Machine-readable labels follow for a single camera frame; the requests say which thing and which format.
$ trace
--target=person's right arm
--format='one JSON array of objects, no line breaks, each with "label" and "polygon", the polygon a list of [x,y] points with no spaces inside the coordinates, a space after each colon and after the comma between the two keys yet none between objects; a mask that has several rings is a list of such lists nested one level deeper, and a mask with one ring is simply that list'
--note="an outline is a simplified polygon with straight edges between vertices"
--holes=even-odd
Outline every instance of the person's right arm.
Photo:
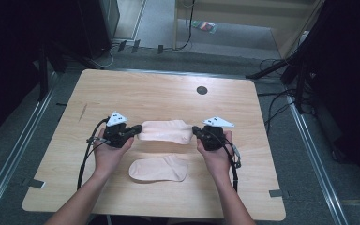
[{"label": "person's right arm", "polygon": [[[233,141],[233,134],[230,131],[224,131],[224,134],[227,140]],[[197,149],[203,155],[206,167],[215,181],[227,224],[255,224],[231,183],[229,176],[230,161],[226,151],[223,148],[217,151],[206,151],[199,139],[197,144]],[[232,151],[229,144],[226,146],[229,151]]]}]

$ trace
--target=gray carpet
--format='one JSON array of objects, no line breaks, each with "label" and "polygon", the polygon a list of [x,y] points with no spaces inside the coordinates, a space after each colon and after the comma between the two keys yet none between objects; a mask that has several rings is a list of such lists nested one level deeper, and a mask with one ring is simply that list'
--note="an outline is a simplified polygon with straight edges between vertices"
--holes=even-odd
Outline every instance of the gray carpet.
[{"label": "gray carpet", "polygon": [[[165,52],[139,49],[130,53],[126,48],[114,52],[113,64],[106,69],[148,69],[179,72],[198,72],[221,74],[235,79],[244,79],[245,74],[259,71],[261,60],[242,57],[217,56],[185,52]],[[28,187],[21,186],[24,178],[33,178],[38,165],[47,149],[58,121],[64,111],[56,103],[67,103],[78,78],[84,69],[75,62],[68,62],[68,69],[61,75],[60,83],[43,115],[31,142],[28,144],[22,160],[11,178],[0,201],[0,224],[42,224],[51,213],[25,212],[23,198]],[[280,92],[279,75],[256,82],[258,93]],[[260,97],[262,115],[267,119],[268,107],[273,97]],[[22,105],[7,119],[0,128],[0,168],[5,163],[11,147],[20,135],[29,115],[38,99],[36,87],[22,102]],[[280,97],[273,112],[287,103]],[[322,136],[317,121],[307,116],[311,131],[317,139],[322,158],[328,169],[341,200],[360,199],[360,170],[354,165],[337,164],[330,158],[327,142]],[[271,123],[269,142],[277,169],[277,177],[282,190],[290,196],[284,199],[287,216],[281,222],[258,221],[258,224],[333,224],[325,198],[312,166],[306,148],[289,110],[281,113]],[[348,202],[345,206],[350,224],[360,224],[360,205]]]}]

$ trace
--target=metal track on floor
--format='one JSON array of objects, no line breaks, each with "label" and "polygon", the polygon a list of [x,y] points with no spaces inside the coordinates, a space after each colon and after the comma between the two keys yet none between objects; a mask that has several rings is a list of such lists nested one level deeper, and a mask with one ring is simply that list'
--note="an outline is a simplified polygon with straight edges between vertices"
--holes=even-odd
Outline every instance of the metal track on floor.
[{"label": "metal track on floor", "polygon": [[[287,97],[287,100],[288,103],[290,104],[293,102],[293,99],[291,97]],[[335,188],[333,187],[332,182],[330,181],[330,178],[326,172],[326,169],[323,166],[323,162],[321,161],[315,143],[309,133],[308,126],[306,124],[304,116],[297,111],[294,104],[291,104],[291,111],[294,121],[296,122],[296,125],[299,128],[301,137],[307,149],[308,157],[311,161],[314,172],[317,175],[323,196],[326,200],[326,203],[329,207],[329,211],[332,214],[332,218],[335,221],[335,224],[337,225],[349,224],[344,214],[338,195],[336,194]]]},{"label": "metal track on floor", "polygon": [[55,86],[58,84],[61,75],[57,73],[53,73],[51,76],[51,88],[44,99],[42,99],[34,109],[30,119],[28,120],[27,124],[25,125],[22,133],[14,145],[13,149],[11,150],[10,155],[7,158],[3,168],[0,172],[0,199],[5,192],[6,187],[10,181],[10,178],[14,174],[17,166],[19,165],[20,160],[22,159],[22,155],[27,147],[29,141],[31,140],[35,129],[42,117],[45,113],[46,108],[52,98],[53,91]]}]

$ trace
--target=hand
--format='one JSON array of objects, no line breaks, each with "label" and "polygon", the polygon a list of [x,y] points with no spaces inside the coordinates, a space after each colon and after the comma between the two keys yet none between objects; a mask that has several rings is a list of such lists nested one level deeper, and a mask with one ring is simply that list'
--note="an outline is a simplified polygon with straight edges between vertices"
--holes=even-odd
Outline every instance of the hand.
[{"label": "hand", "polygon": [[[102,138],[104,135],[104,128],[98,134],[99,138]],[[134,138],[129,138],[122,148],[114,148],[108,144],[101,144],[101,141],[95,141],[95,162],[96,168],[93,172],[94,176],[99,176],[105,179],[115,171],[118,167],[119,162],[122,159],[122,156],[130,149],[133,144]]]},{"label": "hand", "polygon": [[[228,141],[233,142],[233,133],[230,130],[225,130],[224,135]],[[233,149],[229,143],[226,143],[226,147],[230,154],[233,155]],[[197,149],[203,155],[206,167],[214,179],[230,179],[229,169],[231,165],[228,154],[223,148],[216,151],[206,151],[203,147],[203,142],[197,139]]]}]

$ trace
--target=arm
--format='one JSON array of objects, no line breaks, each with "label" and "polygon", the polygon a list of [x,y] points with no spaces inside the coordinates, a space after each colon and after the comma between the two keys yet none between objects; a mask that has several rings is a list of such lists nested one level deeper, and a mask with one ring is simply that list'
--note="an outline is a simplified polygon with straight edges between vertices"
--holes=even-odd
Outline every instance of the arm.
[{"label": "arm", "polygon": [[[230,131],[224,131],[224,134],[227,140],[233,141],[233,134]],[[215,181],[227,224],[255,224],[231,183],[229,176],[230,162],[227,153],[224,149],[206,151],[199,139],[197,144],[197,149],[203,155],[206,167]],[[227,144],[227,149],[231,151],[229,144]]]},{"label": "arm", "polygon": [[[103,134],[104,129],[98,136],[102,137]],[[128,139],[121,149],[112,148],[108,144],[99,146],[95,150],[96,168],[92,176],[45,224],[86,224],[101,190],[133,141],[133,138]]]}]

